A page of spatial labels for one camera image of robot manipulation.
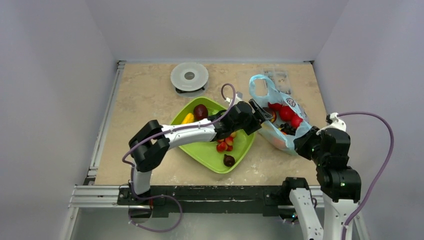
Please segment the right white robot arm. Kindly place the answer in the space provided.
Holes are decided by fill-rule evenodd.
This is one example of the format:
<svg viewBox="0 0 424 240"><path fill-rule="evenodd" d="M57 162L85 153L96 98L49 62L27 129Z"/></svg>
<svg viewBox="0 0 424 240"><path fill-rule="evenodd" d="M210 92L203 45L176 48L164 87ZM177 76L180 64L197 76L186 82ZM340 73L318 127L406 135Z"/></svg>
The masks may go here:
<svg viewBox="0 0 424 240"><path fill-rule="evenodd" d="M294 141L295 152L316 166L316 178L322 192L324 224L314 208L305 179L287 177L280 196L292 204L305 240L350 240L353 223L350 215L359 206L361 178L348 166L351 138L345 126L312 127Z"/></svg>

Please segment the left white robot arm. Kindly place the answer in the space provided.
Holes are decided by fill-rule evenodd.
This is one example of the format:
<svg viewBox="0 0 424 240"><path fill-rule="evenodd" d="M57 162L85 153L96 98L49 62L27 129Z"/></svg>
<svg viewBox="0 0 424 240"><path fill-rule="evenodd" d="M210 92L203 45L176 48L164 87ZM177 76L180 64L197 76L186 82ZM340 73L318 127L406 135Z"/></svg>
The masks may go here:
<svg viewBox="0 0 424 240"><path fill-rule="evenodd" d="M228 109L193 123L161 125L157 120L149 121L129 141L130 149L122 158L124 163L128 156L133 159L128 163L131 166L130 199L138 205L148 201L152 171L161 164L168 150L223 140L239 130L251 135L271 118L271 114L250 99L231 103Z"/></svg>

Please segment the light blue plastic bag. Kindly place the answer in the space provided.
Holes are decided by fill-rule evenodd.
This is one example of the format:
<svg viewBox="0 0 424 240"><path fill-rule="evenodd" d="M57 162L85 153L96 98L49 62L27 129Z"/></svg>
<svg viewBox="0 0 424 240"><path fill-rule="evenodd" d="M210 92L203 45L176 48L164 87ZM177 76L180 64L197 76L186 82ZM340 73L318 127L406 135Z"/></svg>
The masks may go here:
<svg viewBox="0 0 424 240"><path fill-rule="evenodd" d="M267 93L266 95L257 95L256 87L257 84L262 80L266 83ZM252 99L254 99L259 106L266 107L268 103L275 104L283 104L284 106L289 106L298 116L303 119L303 122L296 129L295 135L284 135L278 128L277 124L281 124L281 120L277 120L274 123L270 121L266 121L262 123L261 129L258 130L258 133L270 143L271 137L277 137L285 140L286 149L281 150L286 152L287 154L296 155L294 140L296 138L300 138L305 135L312 126L309 123L308 116L306 115L304 109L288 94L284 92L280 92L276 89L272 80L262 74L254 75L249 80L249 94Z"/></svg>

